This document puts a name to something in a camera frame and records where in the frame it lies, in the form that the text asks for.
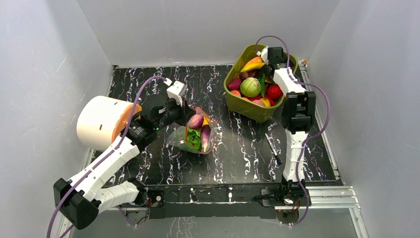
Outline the pink sweet potato toy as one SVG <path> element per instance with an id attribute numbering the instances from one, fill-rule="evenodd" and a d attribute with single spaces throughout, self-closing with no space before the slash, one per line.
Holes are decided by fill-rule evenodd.
<path id="1" fill-rule="evenodd" d="M 201 114 L 195 114 L 191 117 L 191 119 L 189 120 L 187 126 L 190 129 L 200 129 L 203 126 L 204 123 L 204 116 Z"/>

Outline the yellow bell pepper toy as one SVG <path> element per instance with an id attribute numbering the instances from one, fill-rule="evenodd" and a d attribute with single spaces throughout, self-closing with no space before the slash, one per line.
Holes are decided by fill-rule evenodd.
<path id="1" fill-rule="evenodd" d="M 207 119 L 207 118 L 205 118 L 205 117 L 203 117 L 203 124 L 202 124 L 202 127 L 204 127 L 205 125 L 209 125 L 209 119 Z"/>

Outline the green lettuce toy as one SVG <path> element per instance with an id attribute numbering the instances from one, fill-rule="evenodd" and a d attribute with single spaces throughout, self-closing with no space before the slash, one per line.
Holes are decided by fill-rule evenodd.
<path id="1" fill-rule="evenodd" d="M 186 133 L 186 149 L 188 152 L 192 153 L 201 153 L 201 130 L 200 129 L 190 129 L 187 127 Z"/>

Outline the clear zip top bag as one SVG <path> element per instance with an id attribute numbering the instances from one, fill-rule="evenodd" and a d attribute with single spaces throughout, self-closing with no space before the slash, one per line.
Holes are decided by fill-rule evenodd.
<path id="1" fill-rule="evenodd" d="M 194 107 L 194 110 L 196 114 L 185 126 L 180 126 L 172 132 L 166 144 L 187 152 L 206 155 L 213 150 L 216 121 L 200 107 Z"/>

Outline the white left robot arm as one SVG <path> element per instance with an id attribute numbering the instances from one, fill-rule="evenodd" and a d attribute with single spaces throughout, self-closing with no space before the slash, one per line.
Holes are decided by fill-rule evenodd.
<path id="1" fill-rule="evenodd" d="M 143 206 L 148 189 L 135 178 L 105 188 L 105 183 L 127 162 L 157 138 L 158 131 L 172 123 L 186 125 L 196 113 L 186 102 L 168 98 L 147 118 L 136 103 L 97 96 L 82 110 L 77 134 L 84 144 L 101 151 L 85 169 L 53 185 L 55 213 L 62 214 L 77 229 L 89 226 L 96 217 L 125 203 Z"/>

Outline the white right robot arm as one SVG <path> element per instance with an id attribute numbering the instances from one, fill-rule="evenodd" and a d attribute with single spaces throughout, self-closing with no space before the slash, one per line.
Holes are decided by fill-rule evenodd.
<path id="1" fill-rule="evenodd" d="M 315 121 L 316 95 L 301 85 L 289 65 L 282 64 L 284 51 L 281 47 L 264 47 L 260 56 L 265 63 L 264 72 L 284 95 L 281 124 L 285 129 L 287 149 L 279 200 L 285 205 L 309 207 L 311 201 L 305 188 L 302 161 L 309 131 Z"/>

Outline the orange carrot toy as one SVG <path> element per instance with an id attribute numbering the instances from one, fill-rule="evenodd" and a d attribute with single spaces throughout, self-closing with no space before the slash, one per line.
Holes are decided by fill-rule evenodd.
<path id="1" fill-rule="evenodd" d="M 254 64 L 254 63 L 264 63 L 263 59 L 261 57 L 255 57 L 251 60 L 249 60 L 246 65 Z"/>

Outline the green chili pepper toy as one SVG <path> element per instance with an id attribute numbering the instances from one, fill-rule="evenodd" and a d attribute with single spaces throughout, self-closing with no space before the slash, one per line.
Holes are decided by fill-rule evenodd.
<path id="1" fill-rule="evenodd" d="M 261 84 L 260 95 L 262 98 L 265 98 L 265 78 L 266 78 L 266 75 L 262 72 L 261 78 L 260 78 L 260 84 Z"/>

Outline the green cabbage toy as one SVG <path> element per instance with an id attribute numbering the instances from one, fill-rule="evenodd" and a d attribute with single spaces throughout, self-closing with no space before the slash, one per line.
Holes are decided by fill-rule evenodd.
<path id="1" fill-rule="evenodd" d="M 240 91 L 245 97 L 256 97 L 261 92 L 261 83 L 254 77 L 248 77 L 241 83 Z"/>

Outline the olive green plastic bin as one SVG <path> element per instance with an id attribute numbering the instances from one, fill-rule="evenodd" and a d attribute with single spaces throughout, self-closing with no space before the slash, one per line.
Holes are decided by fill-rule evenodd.
<path id="1" fill-rule="evenodd" d="M 265 45 L 254 44 L 245 47 L 242 54 L 239 56 L 228 75 L 226 76 L 223 87 L 226 92 L 225 101 L 228 109 L 232 112 L 239 113 L 243 116 L 246 116 L 250 119 L 255 120 L 258 123 L 263 123 L 269 120 L 274 112 L 281 106 L 284 101 L 284 96 L 276 101 L 274 106 L 266 107 L 248 101 L 241 97 L 238 97 L 230 92 L 228 89 L 228 84 L 231 83 L 237 76 L 240 74 L 240 70 L 245 66 L 245 64 L 252 58 L 257 56 L 257 51 L 262 50 Z"/>

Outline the dark red beet toy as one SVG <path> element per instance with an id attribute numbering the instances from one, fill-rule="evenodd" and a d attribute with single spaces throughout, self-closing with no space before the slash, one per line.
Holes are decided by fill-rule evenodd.
<path id="1" fill-rule="evenodd" d="M 227 88 L 229 91 L 239 90 L 242 84 L 242 80 L 240 78 L 234 78 L 228 85 Z"/>

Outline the pink peach toy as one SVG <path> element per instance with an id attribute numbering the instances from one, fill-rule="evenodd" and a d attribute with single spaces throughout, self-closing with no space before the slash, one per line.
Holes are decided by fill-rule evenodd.
<path id="1" fill-rule="evenodd" d="M 237 97 L 242 97 L 241 93 L 238 90 L 232 90 L 230 92 Z"/>

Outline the white orange cylinder roll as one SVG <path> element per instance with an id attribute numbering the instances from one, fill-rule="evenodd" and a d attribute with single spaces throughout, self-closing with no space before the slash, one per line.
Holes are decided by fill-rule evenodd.
<path id="1" fill-rule="evenodd" d="M 130 113 L 142 110 L 138 104 L 96 96 L 83 108 L 76 126 L 79 140 L 89 148 L 104 151 L 127 126 Z"/>

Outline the black white pen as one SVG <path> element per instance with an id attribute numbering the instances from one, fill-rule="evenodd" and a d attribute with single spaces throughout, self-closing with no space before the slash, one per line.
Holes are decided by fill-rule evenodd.
<path id="1" fill-rule="evenodd" d="M 270 146 L 271 152 L 272 152 L 272 154 L 274 155 L 274 157 L 275 157 L 275 159 L 276 159 L 277 164 L 278 164 L 279 166 L 281 166 L 281 165 L 282 165 L 282 161 L 280 160 L 280 156 L 279 156 L 279 154 L 277 153 L 277 151 L 276 151 L 276 149 L 275 149 L 275 147 L 274 147 L 273 143 L 271 142 L 271 140 L 270 140 L 270 138 L 269 138 L 269 136 L 268 136 L 268 134 L 267 134 L 267 133 L 265 133 L 264 135 L 265 135 L 265 138 L 266 138 L 266 140 L 267 140 L 267 142 L 268 142 L 268 144 L 269 144 L 269 146 Z"/>

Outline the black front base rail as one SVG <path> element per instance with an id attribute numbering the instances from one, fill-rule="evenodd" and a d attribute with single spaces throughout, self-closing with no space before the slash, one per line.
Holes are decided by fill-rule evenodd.
<path id="1" fill-rule="evenodd" d="M 276 219 L 292 209 L 263 199 L 279 189 L 272 183 L 170 184 L 150 186 L 151 218 L 259 217 Z"/>

